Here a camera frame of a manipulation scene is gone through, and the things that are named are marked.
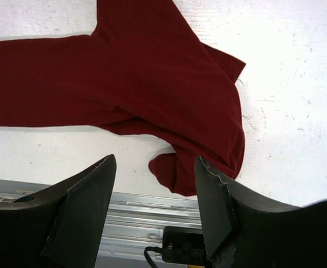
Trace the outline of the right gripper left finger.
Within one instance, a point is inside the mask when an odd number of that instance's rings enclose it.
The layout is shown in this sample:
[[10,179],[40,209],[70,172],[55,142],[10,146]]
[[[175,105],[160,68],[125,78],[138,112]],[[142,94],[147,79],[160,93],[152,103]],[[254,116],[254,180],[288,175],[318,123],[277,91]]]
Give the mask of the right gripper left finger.
[[0,202],[0,267],[94,267],[116,169],[108,155],[46,189]]

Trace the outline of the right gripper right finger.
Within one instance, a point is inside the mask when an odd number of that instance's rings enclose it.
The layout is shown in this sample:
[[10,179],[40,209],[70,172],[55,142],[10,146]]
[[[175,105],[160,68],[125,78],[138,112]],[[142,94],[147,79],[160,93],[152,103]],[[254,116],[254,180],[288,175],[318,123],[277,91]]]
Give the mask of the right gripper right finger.
[[213,267],[327,267],[327,200],[304,207],[276,201],[202,157],[194,171]]

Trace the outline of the dark red t shirt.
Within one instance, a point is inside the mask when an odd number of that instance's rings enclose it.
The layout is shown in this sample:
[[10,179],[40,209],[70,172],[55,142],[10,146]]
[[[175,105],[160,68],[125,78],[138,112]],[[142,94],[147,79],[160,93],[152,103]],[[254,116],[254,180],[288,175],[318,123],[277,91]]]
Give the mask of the dark red t shirt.
[[202,43],[172,1],[98,1],[97,21],[90,35],[0,41],[0,126],[154,135],[174,151],[150,171],[186,197],[198,156],[236,178],[244,62]]

